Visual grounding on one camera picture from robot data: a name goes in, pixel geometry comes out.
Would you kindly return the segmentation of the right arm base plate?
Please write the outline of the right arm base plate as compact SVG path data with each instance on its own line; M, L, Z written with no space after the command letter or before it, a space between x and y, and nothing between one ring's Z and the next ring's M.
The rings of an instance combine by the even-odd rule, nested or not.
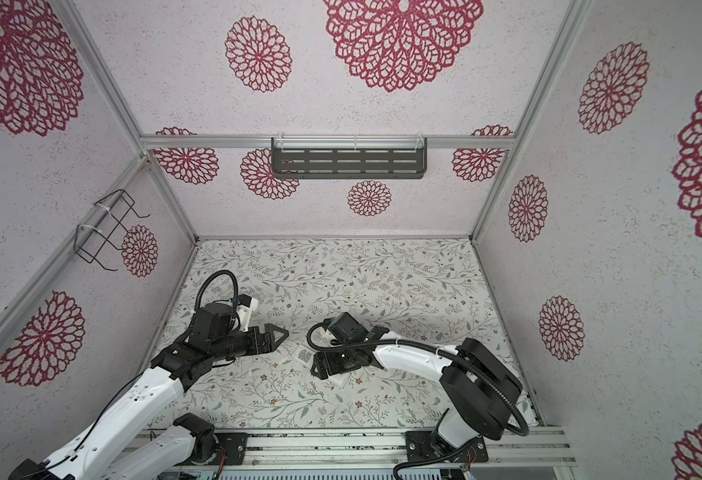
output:
M484 438L481 436L459 446L449 444L435 432L410 430L405 432L404 439L407 463L417 466L435 463L486 463L489 459Z

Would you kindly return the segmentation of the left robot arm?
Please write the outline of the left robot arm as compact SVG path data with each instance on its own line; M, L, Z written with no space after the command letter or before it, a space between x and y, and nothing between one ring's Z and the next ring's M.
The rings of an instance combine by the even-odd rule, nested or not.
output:
M145 425L198 380L218 360L276 351L289 331L267 323L246 327L243 306L224 303L196 307L187 329L152 360L126 391L112 399L81 434L37 463L24 460L11 479L97 479Z

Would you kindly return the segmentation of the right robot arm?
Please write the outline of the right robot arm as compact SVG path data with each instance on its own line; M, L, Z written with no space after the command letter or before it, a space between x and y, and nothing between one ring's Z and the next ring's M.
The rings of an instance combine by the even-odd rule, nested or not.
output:
M437 384L450 401L435 427L436 443L460 447L476 437L527 436L530 426L517 402L521 381L480 341L433 345L387 327L367 328L343 313L309 328L311 374L321 380L362 368L402 371Z

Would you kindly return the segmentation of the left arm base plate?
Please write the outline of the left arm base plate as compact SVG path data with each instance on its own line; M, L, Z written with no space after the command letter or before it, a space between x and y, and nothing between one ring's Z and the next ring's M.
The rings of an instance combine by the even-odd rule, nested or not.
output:
M241 466L244 463L244 456L247 450L249 435L247 433L216 432L217 443L215 444L212 464L229 466Z

